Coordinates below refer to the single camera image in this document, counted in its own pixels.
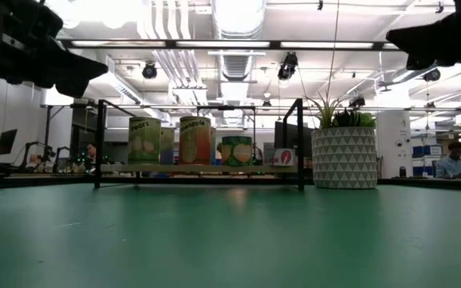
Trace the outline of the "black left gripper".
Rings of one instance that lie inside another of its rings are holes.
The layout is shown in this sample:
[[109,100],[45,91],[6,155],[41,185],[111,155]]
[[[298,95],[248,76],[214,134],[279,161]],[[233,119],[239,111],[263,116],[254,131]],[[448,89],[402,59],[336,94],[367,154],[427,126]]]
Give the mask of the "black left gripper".
[[42,88],[81,98],[108,66],[62,48],[55,38],[62,19],[45,0],[0,0],[0,79],[42,81]]

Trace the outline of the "tall pears can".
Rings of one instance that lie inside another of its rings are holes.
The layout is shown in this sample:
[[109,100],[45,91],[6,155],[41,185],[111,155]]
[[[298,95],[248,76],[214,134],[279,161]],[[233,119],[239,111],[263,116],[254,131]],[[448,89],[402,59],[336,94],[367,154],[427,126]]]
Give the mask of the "tall pears can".
[[159,119],[131,117],[128,132],[128,163],[159,164],[160,134]]

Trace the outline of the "tall orange pineapple can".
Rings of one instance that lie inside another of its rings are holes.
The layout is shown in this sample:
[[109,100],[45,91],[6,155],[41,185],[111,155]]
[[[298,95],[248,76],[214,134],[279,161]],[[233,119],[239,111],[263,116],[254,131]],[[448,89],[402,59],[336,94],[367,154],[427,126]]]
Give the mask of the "tall orange pineapple can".
[[199,116],[180,118],[179,164],[210,164],[210,119]]

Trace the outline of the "tall can greenish label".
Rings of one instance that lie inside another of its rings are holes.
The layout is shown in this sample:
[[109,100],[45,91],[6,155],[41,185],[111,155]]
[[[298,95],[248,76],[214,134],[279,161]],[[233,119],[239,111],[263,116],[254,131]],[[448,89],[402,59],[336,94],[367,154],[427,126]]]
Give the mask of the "tall can greenish label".
[[217,142],[216,142],[216,128],[210,128],[210,164],[214,165],[216,163],[217,155]]

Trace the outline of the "short green yellow-print can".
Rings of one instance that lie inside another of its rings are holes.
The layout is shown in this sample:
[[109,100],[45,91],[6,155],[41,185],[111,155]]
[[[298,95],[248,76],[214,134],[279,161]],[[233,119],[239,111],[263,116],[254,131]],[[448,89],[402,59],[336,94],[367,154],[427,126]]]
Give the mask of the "short green yellow-print can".
[[224,166],[251,166],[253,164],[252,138],[247,136],[226,136],[221,145]]

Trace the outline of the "short salmon can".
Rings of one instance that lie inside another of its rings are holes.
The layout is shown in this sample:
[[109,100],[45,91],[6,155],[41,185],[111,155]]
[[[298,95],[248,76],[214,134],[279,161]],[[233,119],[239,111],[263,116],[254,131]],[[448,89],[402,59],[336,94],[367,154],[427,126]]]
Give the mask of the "short salmon can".
[[294,149],[287,149],[287,148],[275,149],[275,152],[271,158],[272,166],[289,167],[289,166],[295,166],[295,164],[296,164],[296,155],[295,155]]

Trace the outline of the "person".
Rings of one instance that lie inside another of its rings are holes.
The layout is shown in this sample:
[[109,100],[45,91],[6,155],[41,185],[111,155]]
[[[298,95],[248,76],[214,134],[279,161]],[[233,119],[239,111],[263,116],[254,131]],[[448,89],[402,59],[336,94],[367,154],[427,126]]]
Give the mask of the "person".
[[97,146],[94,143],[90,143],[86,147],[86,168],[91,171],[95,168],[97,157]]
[[461,142],[448,145],[448,155],[435,164],[437,178],[461,178]]

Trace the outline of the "tilted black monitor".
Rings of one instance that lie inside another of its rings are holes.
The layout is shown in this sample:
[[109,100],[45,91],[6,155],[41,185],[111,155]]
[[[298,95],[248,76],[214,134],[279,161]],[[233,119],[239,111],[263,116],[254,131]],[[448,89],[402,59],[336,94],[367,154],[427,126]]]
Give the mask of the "tilted black monitor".
[[17,129],[13,129],[0,134],[0,155],[11,153],[17,132]]

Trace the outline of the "white round column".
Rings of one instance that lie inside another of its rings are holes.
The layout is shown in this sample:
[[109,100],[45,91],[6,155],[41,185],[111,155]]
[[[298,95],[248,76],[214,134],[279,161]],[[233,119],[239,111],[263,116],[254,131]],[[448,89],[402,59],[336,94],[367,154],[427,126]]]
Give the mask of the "white round column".
[[399,169],[411,175],[411,120],[406,111],[376,114],[377,154],[382,159],[382,178],[399,176]]

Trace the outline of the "green succulent plant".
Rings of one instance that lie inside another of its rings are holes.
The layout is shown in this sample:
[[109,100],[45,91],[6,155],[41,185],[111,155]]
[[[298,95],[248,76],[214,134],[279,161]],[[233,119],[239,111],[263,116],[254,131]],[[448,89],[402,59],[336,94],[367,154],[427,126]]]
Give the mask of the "green succulent plant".
[[319,95],[319,101],[307,98],[319,111],[316,118],[319,120],[319,129],[330,129],[339,127],[366,127],[375,128],[375,118],[370,113],[363,113],[357,110],[349,110],[345,107],[337,111],[338,106],[344,101],[343,98],[330,99]]

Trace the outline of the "blue storage bins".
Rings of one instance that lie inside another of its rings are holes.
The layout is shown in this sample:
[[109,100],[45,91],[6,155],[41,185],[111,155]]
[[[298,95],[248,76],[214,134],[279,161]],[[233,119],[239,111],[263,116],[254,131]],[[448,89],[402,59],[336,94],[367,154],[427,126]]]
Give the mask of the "blue storage bins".
[[413,158],[422,158],[425,156],[441,156],[442,154],[443,147],[441,145],[425,145],[412,147]]

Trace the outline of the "black monitor on stand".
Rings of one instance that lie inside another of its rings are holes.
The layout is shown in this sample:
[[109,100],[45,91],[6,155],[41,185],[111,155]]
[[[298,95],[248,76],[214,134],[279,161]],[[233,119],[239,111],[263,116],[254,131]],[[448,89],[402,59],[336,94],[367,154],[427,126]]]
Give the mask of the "black monitor on stand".
[[[303,127],[303,148],[304,154],[309,154],[312,151],[311,134],[314,129]],[[275,148],[290,148],[298,147],[298,126],[287,123],[285,126],[282,122],[275,123]]]

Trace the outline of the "green table mat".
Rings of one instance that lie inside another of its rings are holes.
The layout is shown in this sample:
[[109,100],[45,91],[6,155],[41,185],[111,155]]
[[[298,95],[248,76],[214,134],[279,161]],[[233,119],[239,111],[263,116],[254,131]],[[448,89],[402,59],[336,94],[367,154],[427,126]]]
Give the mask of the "green table mat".
[[0,288],[461,288],[461,191],[0,190]]

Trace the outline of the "black metal table frame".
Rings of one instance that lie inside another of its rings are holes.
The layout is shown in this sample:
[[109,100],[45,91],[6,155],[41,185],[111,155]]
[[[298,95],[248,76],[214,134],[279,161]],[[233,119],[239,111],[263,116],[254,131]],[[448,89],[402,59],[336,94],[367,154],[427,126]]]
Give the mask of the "black metal table frame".
[[[45,176],[0,178],[0,189],[27,186],[54,186],[94,183],[91,176]],[[159,185],[271,185],[297,186],[296,179],[281,178],[102,178],[101,184],[159,184]],[[391,178],[378,180],[377,186],[414,186],[430,189],[461,190],[461,180]]]

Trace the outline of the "white ceiling duct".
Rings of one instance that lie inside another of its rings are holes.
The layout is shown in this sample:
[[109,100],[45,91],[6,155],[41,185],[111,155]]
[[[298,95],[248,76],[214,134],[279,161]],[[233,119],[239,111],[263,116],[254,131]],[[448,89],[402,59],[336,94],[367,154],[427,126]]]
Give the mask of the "white ceiling duct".
[[267,0],[211,0],[218,39],[256,39],[261,34]]

